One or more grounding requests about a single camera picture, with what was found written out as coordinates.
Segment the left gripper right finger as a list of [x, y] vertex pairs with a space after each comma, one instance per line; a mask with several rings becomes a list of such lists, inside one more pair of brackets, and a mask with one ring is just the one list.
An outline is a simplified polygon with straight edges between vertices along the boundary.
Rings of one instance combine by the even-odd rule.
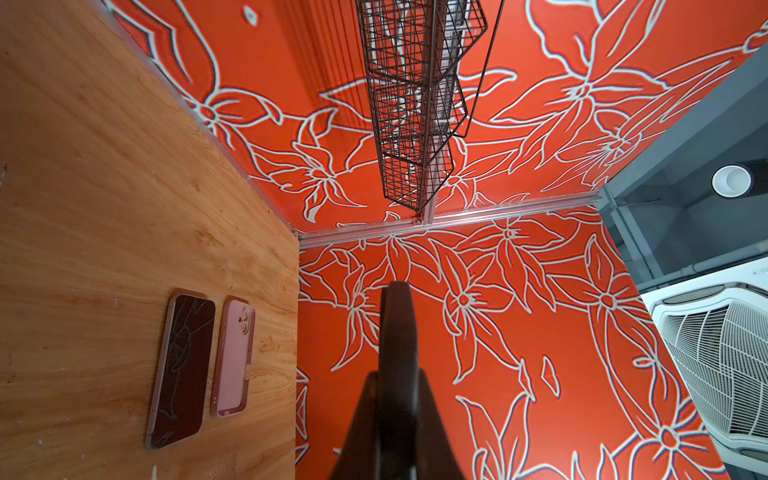
[[410, 479], [415, 468], [418, 335], [410, 285], [382, 291], [378, 361], [379, 479]]

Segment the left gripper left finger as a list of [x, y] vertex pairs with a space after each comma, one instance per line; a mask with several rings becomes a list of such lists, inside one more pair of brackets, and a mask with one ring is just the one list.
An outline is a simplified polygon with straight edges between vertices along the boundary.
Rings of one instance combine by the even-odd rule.
[[[365, 378], [345, 442], [330, 477], [374, 477], [377, 425], [378, 373]], [[425, 371], [419, 372], [419, 405], [415, 427], [415, 467], [418, 479], [462, 479], [464, 474], [452, 451]]]

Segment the pink clear phone case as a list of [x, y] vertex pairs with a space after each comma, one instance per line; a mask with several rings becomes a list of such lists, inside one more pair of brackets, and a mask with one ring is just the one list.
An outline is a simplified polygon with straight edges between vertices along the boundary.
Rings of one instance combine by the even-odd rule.
[[255, 320], [255, 309], [249, 303], [236, 297], [226, 299], [211, 395], [213, 417], [236, 415], [247, 406]]

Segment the phone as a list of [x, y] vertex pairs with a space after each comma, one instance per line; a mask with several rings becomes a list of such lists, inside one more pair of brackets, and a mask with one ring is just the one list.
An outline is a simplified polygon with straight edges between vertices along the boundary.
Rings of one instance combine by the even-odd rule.
[[167, 303], [144, 444], [160, 450], [196, 435], [203, 422], [215, 303], [175, 289]]

